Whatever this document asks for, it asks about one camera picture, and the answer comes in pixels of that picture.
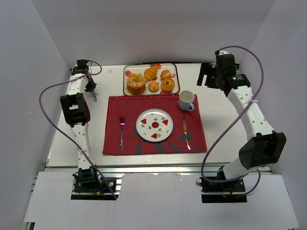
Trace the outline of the orange bundt cake bread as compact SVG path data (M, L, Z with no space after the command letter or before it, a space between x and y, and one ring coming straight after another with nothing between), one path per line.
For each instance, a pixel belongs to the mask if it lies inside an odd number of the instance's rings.
M146 90L146 78L144 78L142 74L130 74L126 83L127 90L132 95L141 95Z

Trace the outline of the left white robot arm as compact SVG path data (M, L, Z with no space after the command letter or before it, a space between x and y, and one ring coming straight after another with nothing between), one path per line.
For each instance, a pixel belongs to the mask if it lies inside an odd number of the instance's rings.
M60 97L65 121L71 127L74 140L79 145L77 147L78 174L75 177L84 181L94 178L96 174L87 160L90 152L88 123L91 117L84 93L92 93L94 100L97 100L94 93L96 83L90 75L88 62L85 59L77 60L71 71L71 78L74 82L71 83L67 94Z

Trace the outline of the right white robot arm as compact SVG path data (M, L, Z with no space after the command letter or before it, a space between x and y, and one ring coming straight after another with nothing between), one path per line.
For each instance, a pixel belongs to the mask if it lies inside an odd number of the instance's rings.
M233 54L223 47L216 50L215 57L215 73L206 81L206 86L223 91L236 109L238 117L212 144L205 158L209 157L218 142L238 121L242 122L248 139L239 150L238 157L220 168L215 180L202 176L209 183L222 184L242 179L260 167L276 164L285 147L286 136L269 124L258 106L256 97L262 89L264 76L260 77L260 85L256 92L253 92L247 76L237 72Z

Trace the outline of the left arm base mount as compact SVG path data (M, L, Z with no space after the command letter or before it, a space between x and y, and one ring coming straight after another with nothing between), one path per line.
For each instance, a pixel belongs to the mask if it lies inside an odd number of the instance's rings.
M115 201L119 195L119 179L106 177L105 181L96 169L79 169L73 174L74 181L71 200L108 200Z

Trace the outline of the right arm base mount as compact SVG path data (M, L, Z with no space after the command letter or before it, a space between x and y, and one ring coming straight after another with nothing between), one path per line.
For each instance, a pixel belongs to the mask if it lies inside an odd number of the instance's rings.
M200 177L195 182L196 185L201 187L203 204L247 202L245 185L242 179L227 183L212 183Z

